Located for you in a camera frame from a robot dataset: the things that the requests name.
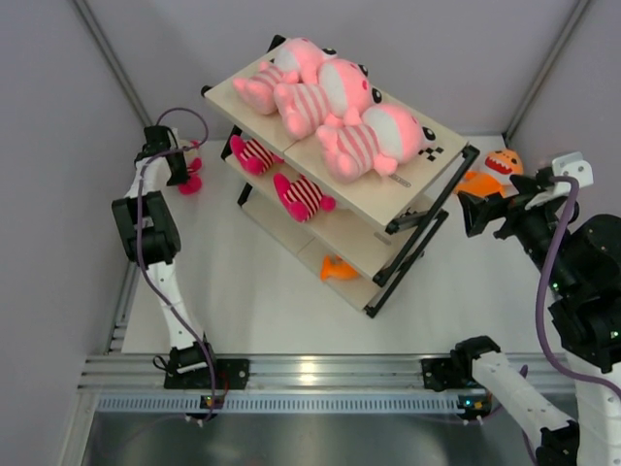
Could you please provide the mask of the magenta owl plush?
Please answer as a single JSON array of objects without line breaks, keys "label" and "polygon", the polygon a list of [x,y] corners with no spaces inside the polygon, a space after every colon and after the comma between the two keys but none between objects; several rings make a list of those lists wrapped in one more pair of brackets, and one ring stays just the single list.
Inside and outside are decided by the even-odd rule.
[{"label": "magenta owl plush", "polygon": [[178,191],[185,196],[198,193],[203,186],[203,182],[200,178],[203,160],[199,151],[199,142],[197,140],[191,140],[190,144],[191,150],[185,154],[188,158],[186,166],[189,178],[185,183],[178,185]]},{"label": "magenta owl plush", "polygon": [[314,182],[304,176],[291,182],[283,173],[273,177],[274,188],[278,199],[289,215],[298,222],[312,219],[320,211],[332,212],[337,201]]}]

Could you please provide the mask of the orange shark plush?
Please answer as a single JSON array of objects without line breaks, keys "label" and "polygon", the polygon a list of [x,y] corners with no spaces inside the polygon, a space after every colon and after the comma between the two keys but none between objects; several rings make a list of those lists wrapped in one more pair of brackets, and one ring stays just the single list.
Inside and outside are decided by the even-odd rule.
[{"label": "orange shark plush", "polygon": [[523,162],[516,151],[490,151],[477,169],[469,170],[464,175],[456,185],[454,193],[465,192],[479,198],[494,194],[505,197],[511,186],[510,177],[523,174]]}]

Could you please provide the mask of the pink striped plush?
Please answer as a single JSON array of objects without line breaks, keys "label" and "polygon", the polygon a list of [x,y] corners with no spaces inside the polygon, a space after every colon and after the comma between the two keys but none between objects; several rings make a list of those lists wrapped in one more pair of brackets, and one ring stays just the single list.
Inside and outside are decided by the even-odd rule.
[{"label": "pink striped plush", "polygon": [[274,99],[286,134],[299,141],[321,125],[356,124],[383,95],[368,77],[366,66],[336,58],[322,64],[316,83],[280,83]]},{"label": "pink striped plush", "polygon": [[235,78],[232,84],[240,98],[260,115],[277,110],[274,90],[279,83],[317,83],[319,67],[337,57],[332,48],[320,48],[304,37],[287,40],[258,71],[248,78]]},{"label": "pink striped plush", "polygon": [[430,127],[396,104],[375,104],[359,122],[321,125],[315,135],[329,174],[341,183],[352,183],[370,171],[390,176],[437,140]]}]

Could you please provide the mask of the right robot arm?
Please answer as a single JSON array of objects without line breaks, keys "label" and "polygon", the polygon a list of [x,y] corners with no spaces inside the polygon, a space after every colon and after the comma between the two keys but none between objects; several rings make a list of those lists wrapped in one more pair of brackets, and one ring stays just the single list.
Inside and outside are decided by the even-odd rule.
[{"label": "right robot arm", "polygon": [[539,269],[535,324],[548,363],[574,384],[578,416],[549,405],[486,336],[450,353],[454,377],[492,393],[528,439],[538,465],[620,462],[620,218],[599,214],[568,226],[578,178],[541,170],[514,176],[516,194],[461,192],[466,233],[501,219],[497,239],[514,237]]}]

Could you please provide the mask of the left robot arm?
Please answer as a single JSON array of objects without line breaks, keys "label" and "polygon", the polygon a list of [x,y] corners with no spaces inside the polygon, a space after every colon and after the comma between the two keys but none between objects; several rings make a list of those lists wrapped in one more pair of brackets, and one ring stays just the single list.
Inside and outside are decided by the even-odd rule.
[{"label": "left robot arm", "polygon": [[169,356],[156,356],[153,364],[165,373],[168,389],[215,390],[219,365],[205,333],[185,307],[175,263],[180,233],[161,191],[164,173],[167,186],[190,181],[184,147],[176,131],[161,124],[146,127],[144,135],[133,182],[112,202],[112,213],[124,252],[156,295],[167,324]]}]

